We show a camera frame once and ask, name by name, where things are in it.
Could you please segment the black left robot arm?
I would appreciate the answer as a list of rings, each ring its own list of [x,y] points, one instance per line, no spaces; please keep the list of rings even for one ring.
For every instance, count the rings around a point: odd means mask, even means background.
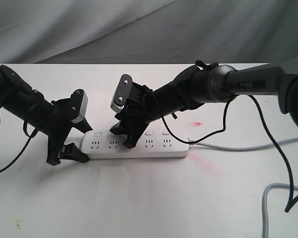
[[[82,89],[76,89],[69,98],[48,102],[13,69],[0,65],[0,108],[23,120],[23,130],[31,125],[35,133],[47,135],[47,163],[52,166],[63,159],[89,161],[74,143],[64,144],[72,128],[82,133],[92,130],[85,118],[87,103],[87,94]]]

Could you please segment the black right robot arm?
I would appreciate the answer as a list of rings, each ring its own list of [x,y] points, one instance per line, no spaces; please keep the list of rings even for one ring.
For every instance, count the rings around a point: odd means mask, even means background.
[[[298,58],[242,70],[198,60],[156,90],[123,74],[111,102],[118,122],[110,131],[125,135],[124,146],[131,149],[151,122],[206,103],[228,103],[239,95],[277,96],[280,111],[298,127]]]

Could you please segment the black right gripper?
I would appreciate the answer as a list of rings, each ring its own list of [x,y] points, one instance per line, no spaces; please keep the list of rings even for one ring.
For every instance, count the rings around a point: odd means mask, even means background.
[[[138,140],[145,131],[141,128],[160,118],[156,104],[151,97],[152,89],[145,85],[133,83],[127,102],[115,118],[119,121],[110,128],[114,135],[126,135],[123,145],[132,149],[137,145]]]

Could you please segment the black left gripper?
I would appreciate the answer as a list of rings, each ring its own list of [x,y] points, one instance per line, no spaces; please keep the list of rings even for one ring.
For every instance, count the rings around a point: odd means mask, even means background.
[[[61,160],[71,160],[80,163],[89,161],[89,157],[81,152],[74,143],[65,144],[72,128],[86,133],[92,127],[84,118],[78,123],[71,121],[70,98],[59,99],[52,102],[52,112],[39,126],[40,130],[48,136],[47,160],[49,165],[59,165]]]

